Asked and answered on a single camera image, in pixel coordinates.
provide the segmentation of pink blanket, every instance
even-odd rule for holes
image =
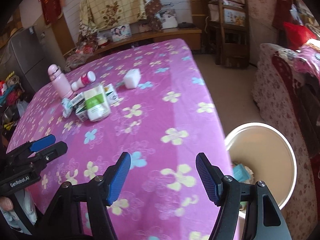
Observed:
[[[118,52],[67,74],[70,82],[89,70],[98,82],[117,86],[126,71],[139,68],[138,88],[117,87],[120,101],[100,122],[64,119],[54,88],[36,93],[10,141],[8,151],[53,134],[68,145],[49,163],[30,190],[44,212],[62,182],[89,181],[103,174],[123,151],[131,168],[120,197],[108,208],[119,240],[208,239],[218,214],[210,202],[195,159],[205,152],[225,174],[231,163],[220,121],[207,87],[183,40]],[[90,233],[86,205],[84,230]]]

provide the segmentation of red pillow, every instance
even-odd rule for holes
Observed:
[[[303,25],[284,22],[283,26],[287,36],[289,49],[297,50],[308,40],[317,38],[312,31]]]

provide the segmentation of finger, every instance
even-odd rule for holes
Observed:
[[[13,204],[12,204],[10,198],[0,197],[0,207],[4,211],[11,211],[13,209]]]

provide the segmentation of pink label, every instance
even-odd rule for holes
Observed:
[[[87,86],[87,85],[91,84],[91,82],[90,82],[90,80],[89,80],[89,78],[88,78],[87,73],[81,76],[81,82],[82,82],[82,84],[83,84],[84,86]]]

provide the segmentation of tiled floor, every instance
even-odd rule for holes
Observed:
[[[264,122],[255,106],[251,88],[256,67],[230,69],[214,63],[213,55],[194,55],[217,108],[225,135],[248,122]]]

